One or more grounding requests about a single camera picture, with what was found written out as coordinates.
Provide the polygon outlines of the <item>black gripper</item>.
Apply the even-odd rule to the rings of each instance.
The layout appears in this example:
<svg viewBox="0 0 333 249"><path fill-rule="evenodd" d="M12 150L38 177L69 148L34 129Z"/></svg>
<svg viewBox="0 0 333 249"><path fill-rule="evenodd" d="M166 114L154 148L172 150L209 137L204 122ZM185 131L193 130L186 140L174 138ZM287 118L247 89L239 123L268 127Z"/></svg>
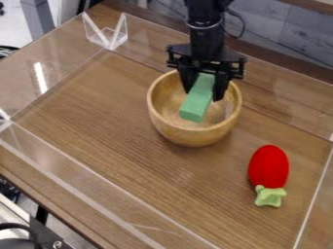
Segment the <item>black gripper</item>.
<svg viewBox="0 0 333 249"><path fill-rule="evenodd" d="M248 58L225 46L225 29L221 22L212 25L186 23L190 32L188 44L166 46L166 65L178 68L186 93L190 92L200 72L214 74L214 101L220 101L233 79L245 77Z"/></svg>

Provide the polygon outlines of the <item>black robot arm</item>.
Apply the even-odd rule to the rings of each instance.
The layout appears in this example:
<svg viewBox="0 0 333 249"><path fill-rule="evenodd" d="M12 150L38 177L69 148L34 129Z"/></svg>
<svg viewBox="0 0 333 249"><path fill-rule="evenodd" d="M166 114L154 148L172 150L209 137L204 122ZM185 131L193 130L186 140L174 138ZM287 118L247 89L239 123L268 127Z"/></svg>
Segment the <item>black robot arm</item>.
<svg viewBox="0 0 333 249"><path fill-rule="evenodd" d="M248 58L225 45L225 14L239 17L229 9L233 1L184 0L190 42L166 46L166 65L177 69L186 93L201 73L214 76L214 101L224 98L230 81L245 77Z"/></svg>

